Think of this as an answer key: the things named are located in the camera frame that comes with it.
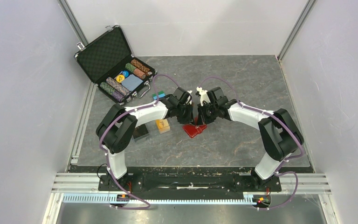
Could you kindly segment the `red leather card holder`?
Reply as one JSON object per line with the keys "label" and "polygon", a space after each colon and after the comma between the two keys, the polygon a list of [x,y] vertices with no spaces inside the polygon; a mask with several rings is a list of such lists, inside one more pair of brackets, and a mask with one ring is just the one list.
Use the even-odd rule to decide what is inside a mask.
{"label": "red leather card holder", "polygon": [[196,126],[196,118],[194,119],[195,124],[186,124],[182,126],[182,129],[190,138],[194,138],[195,136],[201,134],[207,128],[206,124],[202,126]]}

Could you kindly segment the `clear plastic card box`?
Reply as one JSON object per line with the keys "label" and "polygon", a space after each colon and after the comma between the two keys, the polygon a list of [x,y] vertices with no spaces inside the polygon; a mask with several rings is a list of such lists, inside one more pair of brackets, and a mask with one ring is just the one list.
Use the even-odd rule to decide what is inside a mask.
{"label": "clear plastic card box", "polygon": [[149,136],[147,138],[149,138],[150,136],[154,136],[154,135],[159,133],[158,128],[156,126],[156,121],[149,122],[149,123],[147,123],[145,125],[146,125],[146,127],[147,127],[147,129],[149,131]]}

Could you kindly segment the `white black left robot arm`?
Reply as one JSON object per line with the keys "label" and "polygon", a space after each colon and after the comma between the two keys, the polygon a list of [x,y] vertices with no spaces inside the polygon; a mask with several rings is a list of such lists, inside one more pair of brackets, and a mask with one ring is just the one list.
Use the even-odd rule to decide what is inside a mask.
{"label": "white black left robot arm", "polygon": [[123,190],[128,184],[125,149],[136,127],[159,119],[176,117],[181,124],[193,122],[191,91],[178,87],[173,94],[137,107],[115,104],[96,129],[99,146],[107,158],[110,184]]}

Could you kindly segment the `orange card stack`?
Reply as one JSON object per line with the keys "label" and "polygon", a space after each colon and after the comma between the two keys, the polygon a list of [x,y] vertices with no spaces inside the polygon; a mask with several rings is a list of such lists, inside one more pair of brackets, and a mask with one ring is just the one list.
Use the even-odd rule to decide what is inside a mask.
{"label": "orange card stack", "polygon": [[160,134],[170,131],[169,122],[167,119],[158,119],[156,120],[156,126]]}

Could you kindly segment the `black card stack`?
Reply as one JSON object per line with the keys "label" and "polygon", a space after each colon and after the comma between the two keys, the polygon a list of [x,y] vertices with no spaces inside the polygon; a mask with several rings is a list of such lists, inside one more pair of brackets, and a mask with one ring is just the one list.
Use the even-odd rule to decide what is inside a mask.
{"label": "black card stack", "polygon": [[149,136],[149,131],[145,124],[137,126],[133,132],[133,140],[135,142],[141,141]]}

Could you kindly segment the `blue playing card deck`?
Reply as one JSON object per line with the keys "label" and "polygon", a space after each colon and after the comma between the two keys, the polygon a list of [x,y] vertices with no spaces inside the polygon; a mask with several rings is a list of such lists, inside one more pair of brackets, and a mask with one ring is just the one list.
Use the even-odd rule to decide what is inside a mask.
{"label": "blue playing card deck", "polygon": [[136,90],[141,84],[143,83],[143,80],[139,77],[131,74],[128,77],[126,77],[122,82],[121,85],[125,87],[129,91]]}

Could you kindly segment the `red poker chip row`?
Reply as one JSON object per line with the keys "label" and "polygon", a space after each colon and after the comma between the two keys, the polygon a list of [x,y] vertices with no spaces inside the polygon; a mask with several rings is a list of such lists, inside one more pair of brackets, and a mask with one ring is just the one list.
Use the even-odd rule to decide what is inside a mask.
{"label": "red poker chip row", "polygon": [[134,69],[133,74],[142,80],[146,78],[146,73],[138,68]]}

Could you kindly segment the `brown poker chip row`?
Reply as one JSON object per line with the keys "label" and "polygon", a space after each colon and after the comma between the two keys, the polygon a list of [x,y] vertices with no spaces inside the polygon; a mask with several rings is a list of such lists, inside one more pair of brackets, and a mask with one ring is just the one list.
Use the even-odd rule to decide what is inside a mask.
{"label": "brown poker chip row", "polygon": [[137,59],[132,59],[131,65],[135,66],[136,68],[138,68],[139,70],[141,70],[144,73],[148,73],[151,71],[149,67],[147,67],[146,65],[144,65]]}

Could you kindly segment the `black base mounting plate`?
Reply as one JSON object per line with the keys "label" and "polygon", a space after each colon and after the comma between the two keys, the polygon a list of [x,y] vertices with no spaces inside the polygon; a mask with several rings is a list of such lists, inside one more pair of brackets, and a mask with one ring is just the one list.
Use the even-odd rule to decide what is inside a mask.
{"label": "black base mounting plate", "polygon": [[121,187],[144,200],[241,199],[244,192],[280,192],[279,177],[258,180],[250,167],[129,167],[115,184],[105,167],[97,172],[99,191]]}

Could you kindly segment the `blue dealer chip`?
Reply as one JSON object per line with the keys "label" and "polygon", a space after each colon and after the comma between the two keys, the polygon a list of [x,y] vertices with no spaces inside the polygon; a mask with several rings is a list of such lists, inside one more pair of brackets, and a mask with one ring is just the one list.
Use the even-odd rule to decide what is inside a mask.
{"label": "blue dealer chip", "polygon": [[130,73],[128,71],[124,70],[124,71],[121,71],[120,75],[124,76],[124,78],[127,78],[130,75]]}

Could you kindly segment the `yellow dealer chip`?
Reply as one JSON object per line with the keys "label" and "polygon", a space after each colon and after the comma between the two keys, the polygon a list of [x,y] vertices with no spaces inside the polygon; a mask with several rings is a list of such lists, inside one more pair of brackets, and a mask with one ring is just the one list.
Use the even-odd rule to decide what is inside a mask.
{"label": "yellow dealer chip", "polygon": [[115,80],[118,82],[118,83],[122,83],[124,80],[125,80],[125,76],[122,75],[122,74],[119,74],[116,76]]}

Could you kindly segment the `purple grey poker chip row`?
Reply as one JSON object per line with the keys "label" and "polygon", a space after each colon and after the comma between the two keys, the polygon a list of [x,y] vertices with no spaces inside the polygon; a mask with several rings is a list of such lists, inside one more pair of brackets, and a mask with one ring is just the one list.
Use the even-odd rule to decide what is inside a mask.
{"label": "purple grey poker chip row", "polygon": [[117,82],[116,80],[114,80],[111,77],[108,77],[106,79],[106,83],[109,84],[111,87],[113,87],[116,91],[118,91],[125,97],[129,96],[131,93],[127,88],[122,86],[119,82]]}

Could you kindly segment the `green purple poker chip row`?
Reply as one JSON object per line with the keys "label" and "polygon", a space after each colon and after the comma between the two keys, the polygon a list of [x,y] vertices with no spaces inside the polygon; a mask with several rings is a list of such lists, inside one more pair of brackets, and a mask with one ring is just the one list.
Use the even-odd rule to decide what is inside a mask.
{"label": "green purple poker chip row", "polygon": [[106,82],[100,83],[100,87],[109,95],[111,96],[116,102],[122,103],[124,101],[124,96],[115,90],[113,87],[111,87]]}

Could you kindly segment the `black aluminium poker chip case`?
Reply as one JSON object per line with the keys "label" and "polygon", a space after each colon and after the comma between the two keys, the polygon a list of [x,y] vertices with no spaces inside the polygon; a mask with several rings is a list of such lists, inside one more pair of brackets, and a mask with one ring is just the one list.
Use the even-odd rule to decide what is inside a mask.
{"label": "black aluminium poker chip case", "polygon": [[119,25],[107,26],[106,32],[91,43],[83,45],[82,42],[79,42],[77,46],[79,51],[75,53],[74,59],[90,81],[113,102],[118,103],[100,87],[100,83],[106,82],[108,77],[115,80],[121,71],[128,71],[125,68],[125,64],[131,63],[132,59],[139,60],[149,67],[151,71],[146,73],[143,83],[136,90],[131,91],[129,96],[124,97],[124,101],[119,104],[124,105],[134,98],[142,98],[150,90],[151,81],[157,71],[133,55],[125,34]]}

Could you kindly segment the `aluminium slotted rail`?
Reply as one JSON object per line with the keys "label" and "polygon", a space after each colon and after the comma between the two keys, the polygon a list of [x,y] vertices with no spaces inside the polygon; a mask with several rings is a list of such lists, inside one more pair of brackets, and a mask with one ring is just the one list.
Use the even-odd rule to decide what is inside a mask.
{"label": "aluminium slotted rail", "polygon": [[[123,198],[124,194],[112,193],[65,193],[64,203],[109,203],[109,204],[140,204],[136,199]],[[261,196],[244,194],[242,199],[147,199],[151,205],[155,204],[232,204],[232,205],[266,205],[267,199]]]}

